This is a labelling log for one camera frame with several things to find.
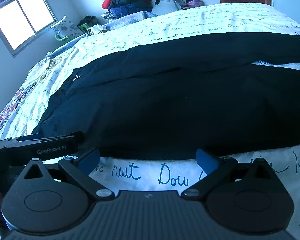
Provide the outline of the black pants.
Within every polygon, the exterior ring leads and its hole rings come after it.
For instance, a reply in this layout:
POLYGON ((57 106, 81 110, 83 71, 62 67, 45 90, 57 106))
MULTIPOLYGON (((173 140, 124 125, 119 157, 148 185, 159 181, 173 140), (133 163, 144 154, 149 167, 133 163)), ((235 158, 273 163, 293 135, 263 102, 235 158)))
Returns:
POLYGON ((300 144, 300 35, 205 34, 76 68, 34 133, 81 131, 85 148, 132 159, 223 156, 300 144))

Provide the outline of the white floral bag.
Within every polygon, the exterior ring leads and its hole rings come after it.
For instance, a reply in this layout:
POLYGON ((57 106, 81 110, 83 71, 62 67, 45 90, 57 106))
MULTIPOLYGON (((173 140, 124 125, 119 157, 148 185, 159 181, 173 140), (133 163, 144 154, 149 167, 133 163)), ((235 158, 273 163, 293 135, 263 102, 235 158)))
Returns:
POLYGON ((55 33, 61 36, 63 33, 63 29, 67 32, 70 28, 77 30, 77 25, 75 25, 71 20, 69 20, 66 16, 64 16, 60 21, 53 24, 50 29, 55 33))

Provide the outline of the green plastic chair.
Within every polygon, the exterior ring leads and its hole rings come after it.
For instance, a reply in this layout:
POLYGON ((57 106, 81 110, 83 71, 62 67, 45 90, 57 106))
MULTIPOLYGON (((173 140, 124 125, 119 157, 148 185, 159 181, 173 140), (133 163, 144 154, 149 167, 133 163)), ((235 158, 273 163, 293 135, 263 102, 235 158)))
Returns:
POLYGON ((70 28, 69 31, 65 31, 63 29, 63 33, 61 33, 61 36, 59 34, 56 34, 55 35, 55 38, 57 41, 71 41, 73 39, 76 39, 78 38, 79 36, 83 35, 84 33, 87 32, 87 29, 89 28, 89 25, 87 25, 86 23, 85 24, 82 24, 80 25, 79 27, 76 27, 77 30, 74 30, 72 28, 70 28))

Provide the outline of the bright sliding window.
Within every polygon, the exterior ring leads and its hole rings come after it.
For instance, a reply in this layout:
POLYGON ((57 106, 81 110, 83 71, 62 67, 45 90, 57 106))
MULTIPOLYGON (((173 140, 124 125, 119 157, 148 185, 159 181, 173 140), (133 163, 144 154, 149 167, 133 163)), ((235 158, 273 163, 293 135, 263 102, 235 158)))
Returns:
POLYGON ((47 0, 5 0, 0 3, 0 37, 13 57, 56 22, 47 0))

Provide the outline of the light blue folded blanket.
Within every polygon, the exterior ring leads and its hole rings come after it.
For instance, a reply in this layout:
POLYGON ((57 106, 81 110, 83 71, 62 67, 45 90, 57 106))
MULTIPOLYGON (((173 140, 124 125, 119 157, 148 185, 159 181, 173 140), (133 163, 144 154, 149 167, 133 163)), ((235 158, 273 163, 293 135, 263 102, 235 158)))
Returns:
POLYGON ((143 20, 148 19, 148 18, 153 18, 153 17, 157 17, 157 15, 153 14, 151 12, 147 12, 147 11, 140 11, 140 12, 136 12, 134 14, 124 16, 124 17, 119 18, 117 20, 108 22, 104 25, 96 24, 93 27, 89 27, 85 34, 75 38, 74 40, 69 41, 68 43, 66 43, 65 45, 57 48, 53 52, 48 52, 47 55, 45 56, 45 58, 50 57, 50 56, 55 57, 55 56, 65 52, 66 50, 72 48, 82 38, 100 34, 102 31, 107 32, 107 31, 119 29, 121 27, 130 25, 130 24, 133 24, 133 23, 137 23, 137 22, 143 21, 143 20))

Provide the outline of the dark blue garment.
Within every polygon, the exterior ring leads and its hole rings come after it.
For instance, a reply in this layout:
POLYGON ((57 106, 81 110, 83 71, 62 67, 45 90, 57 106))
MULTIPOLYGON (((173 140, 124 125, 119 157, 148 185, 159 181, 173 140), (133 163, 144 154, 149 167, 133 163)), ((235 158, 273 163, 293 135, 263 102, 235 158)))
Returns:
POLYGON ((140 11, 152 12, 152 8, 152 3, 146 0, 113 0, 108 11, 119 19, 140 11))

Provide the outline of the purple bag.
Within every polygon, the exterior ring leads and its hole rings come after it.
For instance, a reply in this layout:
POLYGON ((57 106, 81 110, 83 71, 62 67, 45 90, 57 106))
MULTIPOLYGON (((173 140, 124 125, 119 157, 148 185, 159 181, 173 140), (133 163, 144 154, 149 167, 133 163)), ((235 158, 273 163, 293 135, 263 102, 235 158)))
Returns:
POLYGON ((202 0, 191 0, 187 3, 189 8, 196 8, 204 6, 204 2, 202 0))

